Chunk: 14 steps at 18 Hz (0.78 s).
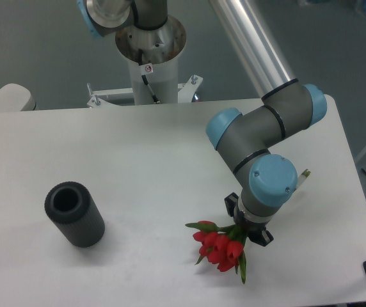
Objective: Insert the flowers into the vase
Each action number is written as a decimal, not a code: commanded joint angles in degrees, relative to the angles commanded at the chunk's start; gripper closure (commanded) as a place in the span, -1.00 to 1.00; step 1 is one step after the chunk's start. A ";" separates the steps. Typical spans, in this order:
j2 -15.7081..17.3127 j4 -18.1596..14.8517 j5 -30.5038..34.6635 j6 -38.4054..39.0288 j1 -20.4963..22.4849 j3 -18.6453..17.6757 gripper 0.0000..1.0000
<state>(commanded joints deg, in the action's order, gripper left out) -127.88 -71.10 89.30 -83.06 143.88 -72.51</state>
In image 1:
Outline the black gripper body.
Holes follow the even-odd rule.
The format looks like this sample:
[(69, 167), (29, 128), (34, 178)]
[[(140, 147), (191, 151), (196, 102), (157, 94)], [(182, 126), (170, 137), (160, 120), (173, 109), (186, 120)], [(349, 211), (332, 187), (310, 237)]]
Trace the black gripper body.
[(234, 222), (246, 231), (247, 234), (260, 232), (267, 224), (267, 222), (256, 223), (246, 219), (245, 213), (240, 210), (239, 205), (236, 205), (234, 209)]

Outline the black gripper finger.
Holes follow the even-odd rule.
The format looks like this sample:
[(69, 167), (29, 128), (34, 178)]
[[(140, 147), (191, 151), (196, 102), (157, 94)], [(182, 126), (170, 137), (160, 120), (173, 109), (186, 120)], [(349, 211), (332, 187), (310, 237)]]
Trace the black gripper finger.
[(266, 228), (250, 231), (248, 238), (251, 242), (259, 246), (267, 246), (273, 241), (273, 236)]
[(231, 193), (224, 199), (227, 213), (233, 219), (235, 219), (238, 211), (238, 200), (239, 196), (236, 193)]

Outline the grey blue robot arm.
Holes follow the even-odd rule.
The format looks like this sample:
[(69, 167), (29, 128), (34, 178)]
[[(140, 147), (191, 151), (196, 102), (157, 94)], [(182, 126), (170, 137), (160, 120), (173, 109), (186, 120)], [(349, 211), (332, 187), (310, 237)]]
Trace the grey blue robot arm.
[[(183, 91), (177, 58), (186, 44), (182, 24), (166, 1), (78, 1), (93, 36), (114, 35), (129, 63), (137, 105), (175, 104)], [(228, 215), (252, 242), (273, 241), (267, 224), (297, 188), (297, 171), (269, 149), (322, 120), (324, 93), (302, 85), (284, 60), (253, 1), (211, 1), (234, 49), (262, 100), (246, 114), (231, 107), (218, 112), (206, 134), (242, 187), (225, 198)]]

